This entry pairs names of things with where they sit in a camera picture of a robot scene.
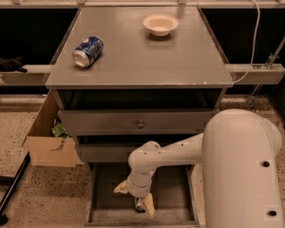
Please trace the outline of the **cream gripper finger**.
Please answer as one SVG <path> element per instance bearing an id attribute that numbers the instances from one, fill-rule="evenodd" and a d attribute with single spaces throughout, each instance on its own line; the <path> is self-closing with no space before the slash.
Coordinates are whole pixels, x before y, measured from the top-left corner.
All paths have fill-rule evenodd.
<path id="1" fill-rule="evenodd" d="M 155 207 L 151 193 L 148 193 L 144 198 L 142 198 L 142 208 L 151 219 L 154 217 Z"/>
<path id="2" fill-rule="evenodd" d="M 121 183 L 114 189 L 114 193 L 126 194 L 126 193 L 127 193 L 126 181 L 121 182 Z"/>

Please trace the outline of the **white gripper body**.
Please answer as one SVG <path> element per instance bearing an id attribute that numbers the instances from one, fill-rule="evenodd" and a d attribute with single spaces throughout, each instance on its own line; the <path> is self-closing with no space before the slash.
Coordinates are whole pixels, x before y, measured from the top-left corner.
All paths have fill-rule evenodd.
<path id="1" fill-rule="evenodd" d="M 143 186 L 135 184 L 131 179 L 125 181 L 127 192 L 135 198 L 144 198 L 151 190 L 151 182 Z"/>

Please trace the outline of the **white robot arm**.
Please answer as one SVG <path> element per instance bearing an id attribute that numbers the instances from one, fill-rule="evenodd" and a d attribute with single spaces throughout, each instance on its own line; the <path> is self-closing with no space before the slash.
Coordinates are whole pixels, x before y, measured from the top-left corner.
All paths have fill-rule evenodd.
<path id="1" fill-rule="evenodd" d="M 284 228 L 275 161 L 281 145 L 271 121 L 243 109 L 223 110 L 201 134 L 165 147 L 147 142 L 132 151 L 131 172 L 114 191 L 140 198 L 153 216 L 156 170 L 201 163 L 206 228 Z"/>

